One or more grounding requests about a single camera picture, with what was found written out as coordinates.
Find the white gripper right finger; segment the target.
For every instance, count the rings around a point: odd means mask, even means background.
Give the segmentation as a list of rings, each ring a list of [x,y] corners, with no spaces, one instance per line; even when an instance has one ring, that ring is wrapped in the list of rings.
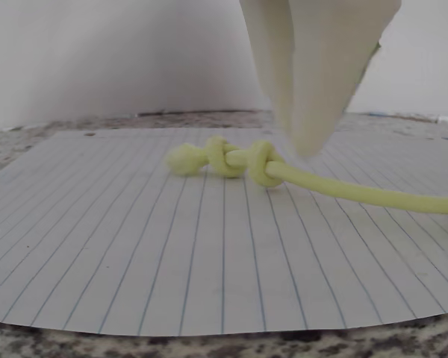
[[[317,154],[343,116],[400,1],[291,1],[293,113],[290,138]]]

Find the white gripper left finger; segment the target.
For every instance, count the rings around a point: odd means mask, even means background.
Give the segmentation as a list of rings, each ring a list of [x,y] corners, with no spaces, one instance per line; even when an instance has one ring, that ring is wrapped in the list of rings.
[[[293,115],[293,21],[288,1],[241,1],[258,80],[288,139]]]

